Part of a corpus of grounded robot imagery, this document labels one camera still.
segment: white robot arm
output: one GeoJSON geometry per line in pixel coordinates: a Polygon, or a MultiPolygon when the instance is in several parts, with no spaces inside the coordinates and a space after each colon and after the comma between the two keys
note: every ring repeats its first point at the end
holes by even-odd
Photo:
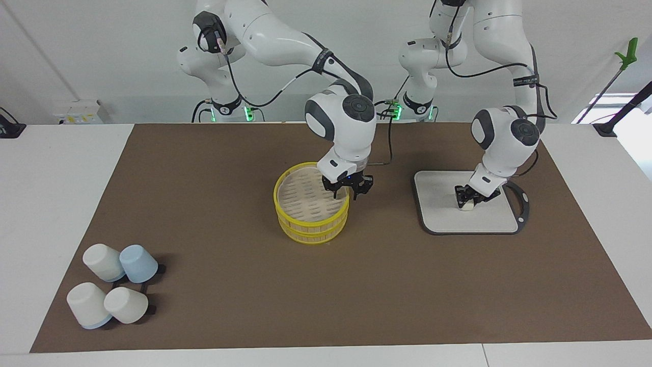
{"type": "Polygon", "coordinates": [[[464,62],[467,48],[462,25],[471,7],[475,47],[482,56],[511,72],[516,104],[482,110],[473,120],[471,132],[485,155],[469,183],[456,187],[458,203],[464,210],[499,194],[498,187],[535,151],[546,125],[537,60],[523,30],[521,0],[436,1],[430,15],[435,37],[409,42],[400,55],[401,65],[410,73],[404,102],[417,115],[425,114],[437,86],[430,71],[447,68],[454,73],[452,68],[464,62]]]}
{"type": "MultiPolygon", "coordinates": [[[[244,55],[245,48],[238,46],[229,57],[233,62],[244,55]]],[[[245,110],[241,106],[243,100],[231,83],[229,72],[220,70],[226,66],[226,59],[222,54],[209,54],[198,47],[184,47],[177,53],[177,61],[187,75],[206,83],[211,94],[213,110],[217,111],[219,116],[218,121],[240,121],[245,118],[245,110]]]]}
{"type": "MultiPolygon", "coordinates": [[[[200,0],[197,10],[194,31],[201,50],[228,55],[242,45],[264,65],[307,65],[334,80],[305,106],[309,128],[334,144],[318,168],[327,190],[350,186],[354,197],[366,193],[373,177],[363,170],[376,132],[374,92],[367,79],[316,39],[279,20],[264,0],[200,0]]],[[[226,61],[233,59],[226,56],[226,61]]]]}

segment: light blue cup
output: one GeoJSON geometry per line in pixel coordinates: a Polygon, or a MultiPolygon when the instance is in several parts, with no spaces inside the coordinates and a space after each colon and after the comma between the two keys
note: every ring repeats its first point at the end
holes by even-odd
{"type": "Polygon", "coordinates": [[[141,245],[131,245],[120,253],[120,263],[132,283],[145,283],[158,271],[158,262],[141,245]]]}

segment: black pole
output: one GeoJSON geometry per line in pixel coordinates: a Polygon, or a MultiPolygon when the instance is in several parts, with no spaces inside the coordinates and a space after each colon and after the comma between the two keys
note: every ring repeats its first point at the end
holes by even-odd
{"type": "Polygon", "coordinates": [[[616,134],[614,133],[614,128],[617,123],[619,123],[625,116],[632,112],[639,104],[643,103],[652,95],[652,82],[648,83],[645,88],[643,88],[637,95],[632,98],[629,103],[623,107],[609,122],[607,123],[596,123],[593,125],[595,130],[600,134],[600,136],[615,138],[616,134]]]}

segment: white wall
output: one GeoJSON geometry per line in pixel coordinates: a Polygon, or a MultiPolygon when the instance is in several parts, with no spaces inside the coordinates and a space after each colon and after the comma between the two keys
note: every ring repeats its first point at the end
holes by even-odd
{"type": "MultiPolygon", "coordinates": [[[[598,104],[586,115],[582,123],[609,122],[620,110],[620,108],[603,107],[598,104]]],[[[616,125],[614,132],[634,162],[652,180],[652,146],[649,143],[649,137],[652,136],[652,116],[645,115],[640,109],[635,108],[616,125]]],[[[582,152],[578,152],[578,156],[582,159],[586,158],[582,152]]]]}
{"type": "MultiPolygon", "coordinates": [[[[374,85],[377,99],[392,97],[405,78],[402,42],[429,37],[431,0],[268,0],[275,13],[336,52],[374,85]]],[[[46,62],[83,99],[100,99],[114,122],[188,121],[205,86],[181,72],[175,53],[191,45],[194,0],[0,0],[0,103],[28,123],[52,123],[54,99],[68,91],[46,62]],[[29,43],[32,38],[37,47],[29,43]]],[[[645,42],[652,8],[647,0],[524,1],[526,33],[537,49],[544,84],[562,121],[570,121],[618,68],[616,50],[638,36],[645,42]]],[[[472,36],[471,22],[465,35],[472,36]]],[[[473,48],[460,72],[493,67],[473,48]]],[[[304,67],[269,68],[251,59],[234,66],[239,85],[265,101],[304,67]]],[[[435,103],[440,121],[469,121],[487,106],[513,101],[507,71],[461,80],[439,71],[435,103]]],[[[265,109],[268,120],[299,120],[303,100],[326,85],[307,76],[265,109]]]]}

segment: black cable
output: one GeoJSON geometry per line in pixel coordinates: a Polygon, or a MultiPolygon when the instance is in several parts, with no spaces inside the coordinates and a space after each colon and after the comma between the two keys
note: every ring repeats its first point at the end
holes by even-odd
{"type": "Polygon", "coordinates": [[[201,123],[201,114],[204,113],[204,112],[211,112],[212,113],[213,111],[211,111],[210,108],[204,108],[203,110],[201,110],[200,115],[198,116],[199,123],[201,123]]]}
{"type": "Polygon", "coordinates": [[[203,32],[200,31],[200,35],[197,37],[197,47],[199,47],[200,50],[204,52],[208,52],[208,50],[204,50],[203,47],[201,47],[201,36],[203,36],[203,32]]]}
{"type": "Polygon", "coordinates": [[[9,111],[5,110],[3,107],[0,107],[0,110],[5,111],[5,113],[8,114],[9,117],[11,117],[12,120],[14,120],[16,123],[20,123],[20,122],[18,122],[18,120],[16,120],[16,118],[14,117],[14,115],[12,115],[9,111]]]}
{"type": "Polygon", "coordinates": [[[387,145],[389,146],[389,162],[382,162],[382,163],[369,163],[369,166],[387,166],[392,161],[394,160],[394,150],[392,148],[392,122],[394,121],[394,117],[389,118],[389,126],[387,128],[387,145]]]}
{"type": "MultiPolygon", "coordinates": [[[[460,5],[459,7],[457,7],[457,10],[455,11],[455,16],[452,18],[451,26],[449,28],[449,33],[453,32],[453,29],[454,29],[454,26],[455,26],[455,19],[457,19],[457,15],[460,13],[461,8],[462,8],[462,6],[460,5]]],[[[527,65],[527,64],[524,64],[524,63],[511,63],[511,64],[495,67],[495,68],[493,68],[491,70],[478,72],[477,74],[461,75],[461,74],[458,74],[457,72],[455,72],[455,70],[453,70],[452,67],[451,67],[451,62],[449,61],[449,50],[450,50],[450,48],[449,48],[449,45],[447,44],[446,45],[446,66],[448,66],[448,69],[451,71],[451,73],[453,75],[457,76],[458,78],[475,78],[476,76],[482,76],[482,75],[490,74],[491,72],[506,69],[508,67],[514,67],[514,66],[522,66],[522,67],[525,67],[525,68],[527,68],[529,70],[529,65],[527,65]]]]}
{"type": "Polygon", "coordinates": [[[405,81],[404,81],[403,84],[401,85],[401,88],[398,88],[398,91],[396,92],[396,95],[394,96],[394,99],[397,99],[397,98],[398,98],[398,95],[401,94],[401,91],[403,90],[403,87],[406,86],[406,83],[408,82],[408,80],[409,80],[409,74],[407,75],[405,81]]]}
{"type": "Polygon", "coordinates": [[[548,87],[544,86],[543,84],[537,84],[537,87],[543,88],[543,90],[546,92],[546,104],[548,105],[548,110],[553,116],[555,116],[552,119],[556,120],[559,118],[559,116],[557,116],[557,114],[552,110],[552,107],[550,106],[550,95],[548,94],[548,87]]]}
{"type": "Polygon", "coordinates": [[[531,171],[532,168],[534,168],[534,166],[537,165],[537,163],[539,162],[539,150],[535,150],[534,153],[535,153],[536,157],[534,158],[534,162],[532,162],[532,165],[525,172],[523,172],[521,174],[514,175],[513,177],[523,177],[526,174],[528,174],[529,171],[531,171]]]}
{"type": "Polygon", "coordinates": [[[437,114],[435,115],[435,118],[432,120],[432,122],[437,122],[437,118],[439,117],[439,107],[433,106],[432,108],[437,108],[437,114]]]}
{"type": "Polygon", "coordinates": [[[596,122],[598,122],[598,121],[600,121],[600,120],[604,120],[604,119],[606,119],[606,118],[612,118],[612,117],[614,117],[614,116],[616,116],[616,115],[618,115],[618,113],[616,113],[616,114],[610,114],[610,115],[607,115],[607,116],[603,116],[603,117],[601,117],[601,118],[597,118],[597,119],[595,119],[595,120],[589,122],[589,124],[596,123],[596,122]]]}
{"type": "Polygon", "coordinates": [[[194,123],[194,122],[195,122],[195,118],[197,117],[197,111],[200,109],[200,107],[201,107],[203,104],[207,104],[207,102],[206,102],[205,99],[203,99],[201,102],[199,102],[199,103],[197,104],[197,106],[195,106],[195,110],[192,111],[192,120],[190,120],[191,123],[194,123]]]}
{"type": "Polygon", "coordinates": [[[525,115],[523,116],[524,118],[549,118],[551,120],[556,120],[557,118],[554,118],[552,116],[548,115],[540,115],[540,114],[532,114],[532,115],[525,115]]]}
{"type": "Polygon", "coordinates": [[[267,122],[267,120],[265,120],[265,113],[263,112],[263,110],[261,110],[260,108],[252,108],[252,110],[260,111],[260,114],[263,116],[263,122],[267,122]]]}
{"type": "Polygon", "coordinates": [[[430,8],[430,15],[428,16],[429,18],[432,18],[432,12],[435,11],[435,5],[437,5],[437,0],[432,3],[432,8],[430,8]]]}
{"type": "Polygon", "coordinates": [[[383,112],[380,112],[380,113],[376,112],[376,116],[380,117],[381,120],[384,120],[385,118],[393,116],[393,115],[388,115],[387,114],[388,112],[391,112],[391,110],[392,110],[392,108],[388,108],[388,109],[384,110],[383,112]]]}
{"type": "MultiPolygon", "coordinates": [[[[228,55],[224,55],[224,58],[226,59],[226,65],[228,65],[228,67],[229,67],[229,73],[231,74],[231,81],[233,82],[233,86],[235,87],[235,91],[238,92],[238,95],[240,96],[240,98],[242,98],[243,101],[244,101],[244,102],[247,102],[250,106],[252,106],[252,107],[265,107],[265,106],[269,106],[270,104],[272,104],[272,102],[274,102],[274,101],[278,98],[279,95],[281,95],[281,93],[283,93],[283,92],[285,91],[285,89],[281,89],[280,91],[278,91],[278,93],[277,93],[277,94],[276,94],[272,99],[270,99],[270,100],[267,101],[266,103],[263,103],[263,104],[251,103],[251,102],[248,101],[248,100],[245,98],[245,96],[240,92],[240,89],[238,88],[238,85],[235,83],[235,77],[234,77],[234,75],[233,75],[233,69],[231,68],[231,61],[229,61],[229,56],[228,56],[228,55]]],[[[304,70],[303,72],[299,73],[299,75],[295,76],[295,77],[294,77],[294,80],[299,79],[300,77],[304,76],[305,74],[308,74],[308,73],[311,72],[311,71],[312,71],[312,69],[304,70]]]]}
{"type": "Polygon", "coordinates": [[[330,76],[332,76],[333,78],[336,78],[336,79],[339,79],[339,78],[340,78],[339,76],[337,76],[337,75],[331,73],[330,71],[326,71],[326,70],[324,70],[324,71],[322,71],[322,72],[323,72],[324,74],[326,74],[326,75],[330,75],[330,76]]]}

